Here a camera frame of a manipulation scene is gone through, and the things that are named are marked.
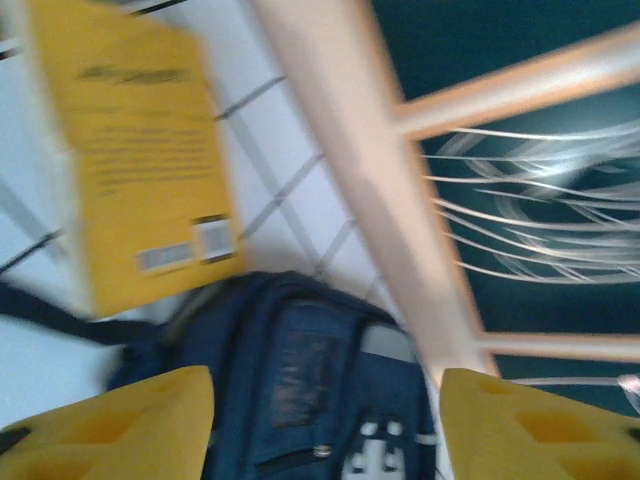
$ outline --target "black strap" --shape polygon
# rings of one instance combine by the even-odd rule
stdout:
[[[52,303],[0,280],[0,315],[26,320],[42,327],[102,345],[136,342],[155,335],[158,326],[141,320],[92,322],[75,317]]]

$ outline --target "book cover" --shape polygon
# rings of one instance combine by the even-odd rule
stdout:
[[[15,0],[74,310],[106,316],[243,259],[197,39],[86,0]]]

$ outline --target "yellow plastic piece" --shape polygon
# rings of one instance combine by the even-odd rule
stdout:
[[[213,421],[207,367],[187,367],[36,415],[0,455],[2,480],[198,480]]]
[[[635,418],[462,369],[440,413],[456,480],[640,480]]]

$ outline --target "yellow object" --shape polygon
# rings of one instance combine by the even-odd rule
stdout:
[[[240,272],[196,38],[107,2],[10,2],[75,310],[110,315]]]
[[[440,414],[456,480],[640,479],[634,418],[462,369]]]
[[[213,421],[207,367],[187,367],[36,415],[0,455],[2,480],[199,480]]]

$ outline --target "backpack zipper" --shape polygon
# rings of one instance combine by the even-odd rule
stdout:
[[[284,470],[321,462],[330,455],[331,447],[329,445],[316,445],[312,449],[287,453],[272,460],[267,460],[260,463],[256,468],[261,476],[274,475]]]

